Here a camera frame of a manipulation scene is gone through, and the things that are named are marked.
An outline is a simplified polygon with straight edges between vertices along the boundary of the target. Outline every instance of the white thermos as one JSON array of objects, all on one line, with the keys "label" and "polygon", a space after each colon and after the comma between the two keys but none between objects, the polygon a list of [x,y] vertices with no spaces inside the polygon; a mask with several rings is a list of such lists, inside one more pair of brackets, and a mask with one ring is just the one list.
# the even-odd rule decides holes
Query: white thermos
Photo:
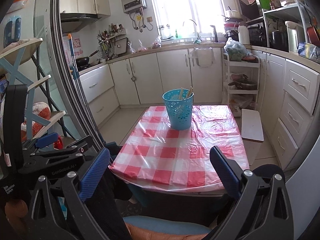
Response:
[{"label": "white thermos", "polygon": [[238,33],[239,33],[239,42],[241,44],[250,45],[248,28],[246,26],[239,26]]}]

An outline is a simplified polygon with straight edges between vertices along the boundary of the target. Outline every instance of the table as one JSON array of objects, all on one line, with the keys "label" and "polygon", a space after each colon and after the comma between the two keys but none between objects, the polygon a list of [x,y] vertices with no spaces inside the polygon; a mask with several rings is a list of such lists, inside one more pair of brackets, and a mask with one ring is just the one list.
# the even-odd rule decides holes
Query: table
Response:
[{"label": "table", "polygon": [[109,167],[139,187],[167,192],[223,189],[209,160],[213,146],[249,169],[241,134],[228,106],[193,106],[191,127],[170,128],[165,106],[151,106]]}]

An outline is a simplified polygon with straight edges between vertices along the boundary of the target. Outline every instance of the window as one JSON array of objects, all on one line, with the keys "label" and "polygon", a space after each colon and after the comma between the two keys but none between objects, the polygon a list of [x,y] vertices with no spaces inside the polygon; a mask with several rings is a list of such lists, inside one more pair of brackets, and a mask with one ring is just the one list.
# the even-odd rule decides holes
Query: window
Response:
[{"label": "window", "polygon": [[194,20],[202,37],[211,36],[215,25],[223,33],[224,10],[221,0],[153,0],[157,23],[163,38],[175,37],[177,29],[181,38],[195,37],[197,29],[189,19]]}]

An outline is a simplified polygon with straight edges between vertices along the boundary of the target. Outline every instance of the black frying pan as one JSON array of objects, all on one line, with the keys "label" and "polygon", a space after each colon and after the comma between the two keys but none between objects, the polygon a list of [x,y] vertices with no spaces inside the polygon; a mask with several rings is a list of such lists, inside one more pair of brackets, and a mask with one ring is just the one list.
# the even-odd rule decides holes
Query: black frying pan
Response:
[{"label": "black frying pan", "polygon": [[98,53],[98,51],[96,50],[94,53],[90,54],[89,57],[79,57],[76,59],[76,64],[77,67],[82,67],[84,65],[87,65],[89,63],[89,58],[92,57],[94,54]]}]

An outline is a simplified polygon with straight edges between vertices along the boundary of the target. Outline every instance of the cabinet handle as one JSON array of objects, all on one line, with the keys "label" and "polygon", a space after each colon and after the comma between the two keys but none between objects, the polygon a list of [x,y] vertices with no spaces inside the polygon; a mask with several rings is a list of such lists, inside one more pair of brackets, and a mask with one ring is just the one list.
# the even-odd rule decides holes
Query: cabinet handle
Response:
[{"label": "cabinet handle", "polygon": [[186,59],[186,65],[187,65],[187,67],[189,67],[189,66],[188,66],[188,62],[187,62],[187,54],[185,54],[184,57],[185,57],[185,59]]},{"label": "cabinet handle", "polygon": [[103,108],[104,108],[104,106],[103,106],[99,111],[97,111],[97,113],[98,113],[98,112],[101,112],[101,111],[103,110]]},{"label": "cabinet handle", "polygon": [[305,87],[304,85],[299,84],[299,82],[296,81],[295,79],[291,78],[291,80],[292,80],[295,84],[297,84],[298,86],[301,86],[301,87],[303,87],[304,89],[306,89],[306,87]]},{"label": "cabinet handle", "polygon": [[279,141],[280,137],[278,136],[278,143],[280,145],[280,147],[285,151],[285,149],[282,147],[281,142]]},{"label": "cabinet handle", "polygon": [[127,63],[127,72],[130,75],[128,63]]},{"label": "cabinet handle", "polygon": [[134,69],[134,64],[133,64],[133,62],[131,63],[131,67],[132,67],[132,71],[133,71],[134,73],[136,73],[136,71],[135,71],[135,69]]},{"label": "cabinet handle", "polygon": [[290,114],[290,112],[288,112],[288,115],[290,116],[290,118],[292,119],[292,121],[296,122],[296,123],[299,125],[299,122],[293,118],[293,116]]},{"label": "cabinet handle", "polygon": [[92,86],[90,86],[89,88],[93,88],[94,86],[96,86],[98,83],[93,84]]}]

